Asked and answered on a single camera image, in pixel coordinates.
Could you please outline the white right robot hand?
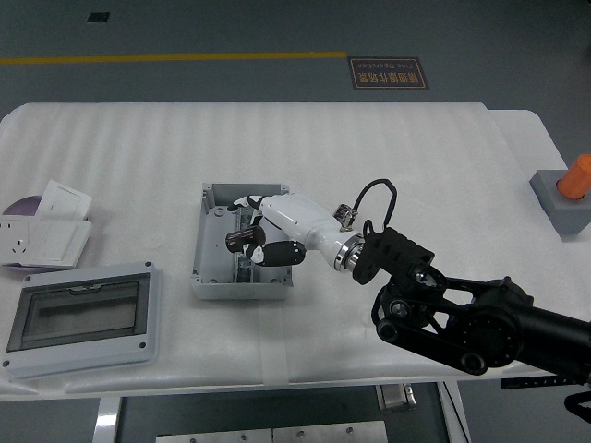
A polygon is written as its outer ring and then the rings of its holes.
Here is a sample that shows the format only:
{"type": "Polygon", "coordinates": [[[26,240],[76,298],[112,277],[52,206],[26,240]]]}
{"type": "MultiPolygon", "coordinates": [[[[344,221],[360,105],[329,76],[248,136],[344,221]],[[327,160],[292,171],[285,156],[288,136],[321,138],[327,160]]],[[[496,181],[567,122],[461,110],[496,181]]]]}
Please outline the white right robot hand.
{"type": "Polygon", "coordinates": [[[364,240],[360,233],[346,232],[327,210],[299,194],[246,196],[228,209],[251,207],[251,224],[225,237],[226,248],[242,253],[261,267],[294,266],[310,250],[320,252],[335,270],[352,271],[359,259],[364,240]],[[267,220],[281,230],[285,241],[269,243],[259,225],[267,220]]]}

